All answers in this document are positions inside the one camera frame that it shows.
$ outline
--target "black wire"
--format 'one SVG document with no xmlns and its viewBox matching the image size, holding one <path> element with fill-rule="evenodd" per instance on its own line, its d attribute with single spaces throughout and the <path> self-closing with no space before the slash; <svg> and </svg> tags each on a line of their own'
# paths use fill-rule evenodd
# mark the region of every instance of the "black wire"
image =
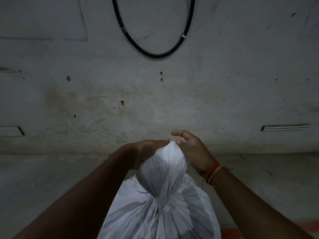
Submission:
<svg viewBox="0 0 319 239">
<path fill-rule="evenodd" d="M 150 52 L 147 52 L 146 50 L 142 49 L 133 39 L 132 37 L 129 35 L 129 33 L 127 32 L 124 24 L 123 24 L 123 21 L 122 21 L 122 18 L 121 18 L 121 15 L 120 15 L 120 12 L 119 12 L 119 8 L 118 8 L 118 5 L 117 5 L 117 1 L 116 0 L 112 0 L 113 2 L 113 7 L 114 7 L 114 12 L 115 12 L 115 15 L 116 15 L 116 18 L 117 18 L 117 21 L 124 33 L 124 35 L 126 36 L 126 38 L 129 40 L 129 42 L 141 53 L 145 54 L 146 56 L 149 56 L 151 58 L 163 58 L 163 57 L 166 57 L 166 56 L 169 56 L 170 54 L 172 54 L 176 49 L 178 49 L 178 47 L 182 44 L 182 42 L 184 41 L 184 37 L 181 35 L 177 44 L 175 44 L 175 46 L 173 48 L 171 48 L 169 51 L 165 52 L 165 53 L 160 53 L 160 54 L 155 54 L 155 53 L 150 53 Z M 189 30 L 189 27 L 190 27 L 190 23 L 192 21 L 192 17 L 193 17 L 193 12 L 194 12 L 194 6 L 195 6 L 195 0 L 191 0 L 190 1 L 190 8 L 189 8 L 189 14 L 188 14 L 188 19 L 187 19 L 187 23 L 186 23 L 186 26 L 185 26 L 185 29 L 184 29 L 184 32 L 182 33 L 183 35 L 187 35 L 188 33 L 188 30 Z"/>
</svg>

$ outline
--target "white cloth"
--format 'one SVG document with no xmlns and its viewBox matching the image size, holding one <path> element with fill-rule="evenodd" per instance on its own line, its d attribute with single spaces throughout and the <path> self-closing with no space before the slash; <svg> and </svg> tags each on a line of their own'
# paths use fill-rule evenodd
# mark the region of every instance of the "white cloth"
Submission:
<svg viewBox="0 0 319 239">
<path fill-rule="evenodd" d="M 186 168 L 175 142 L 158 149 L 136 176 L 122 183 L 98 239 L 220 239 L 209 197 Z"/>
</svg>

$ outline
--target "white fabric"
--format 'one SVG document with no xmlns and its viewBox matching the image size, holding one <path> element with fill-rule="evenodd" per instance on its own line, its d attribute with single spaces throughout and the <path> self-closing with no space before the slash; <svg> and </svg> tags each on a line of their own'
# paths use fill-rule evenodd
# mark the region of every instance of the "white fabric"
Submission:
<svg viewBox="0 0 319 239">
<path fill-rule="evenodd" d="M 209 197 L 186 168 L 175 142 L 158 149 L 122 183 L 98 239 L 221 238 Z"/>
</svg>

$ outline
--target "orange thread bracelet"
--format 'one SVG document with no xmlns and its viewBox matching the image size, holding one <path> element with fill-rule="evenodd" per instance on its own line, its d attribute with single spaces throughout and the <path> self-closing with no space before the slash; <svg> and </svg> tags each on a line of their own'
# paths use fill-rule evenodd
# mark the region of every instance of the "orange thread bracelet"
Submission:
<svg viewBox="0 0 319 239">
<path fill-rule="evenodd" d="M 204 174 L 204 179 L 206 181 L 206 183 L 208 183 L 208 179 L 209 177 L 211 176 L 211 174 L 220 166 L 221 164 L 220 163 L 216 163 L 214 164 L 213 166 L 211 166 L 207 172 Z"/>
</svg>

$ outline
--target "concrete wall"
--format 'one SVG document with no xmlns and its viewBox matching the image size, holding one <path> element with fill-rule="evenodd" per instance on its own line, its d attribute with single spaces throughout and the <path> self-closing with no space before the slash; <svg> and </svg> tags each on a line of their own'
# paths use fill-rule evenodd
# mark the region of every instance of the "concrete wall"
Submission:
<svg viewBox="0 0 319 239">
<path fill-rule="evenodd" d="M 1 155 L 0 238 L 18 233 L 105 158 L 106 155 L 96 154 Z M 235 155 L 217 159 L 289 219 L 299 224 L 319 221 L 316 155 Z M 187 173 L 201 186 L 202 178 L 194 169 L 189 167 Z M 211 199 L 221 228 L 236 227 L 213 188 L 204 182 L 203 189 Z"/>
<path fill-rule="evenodd" d="M 189 1 L 118 4 L 132 37 L 164 52 Z M 315 0 L 196 0 L 185 42 L 163 60 L 127 42 L 111 0 L 0 0 L 0 13 L 0 125 L 26 134 L 0 138 L 1 153 L 104 153 L 174 129 L 214 154 L 318 149 Z M 312 125 L 260 131 L 297 123 Z"/>
</svg>

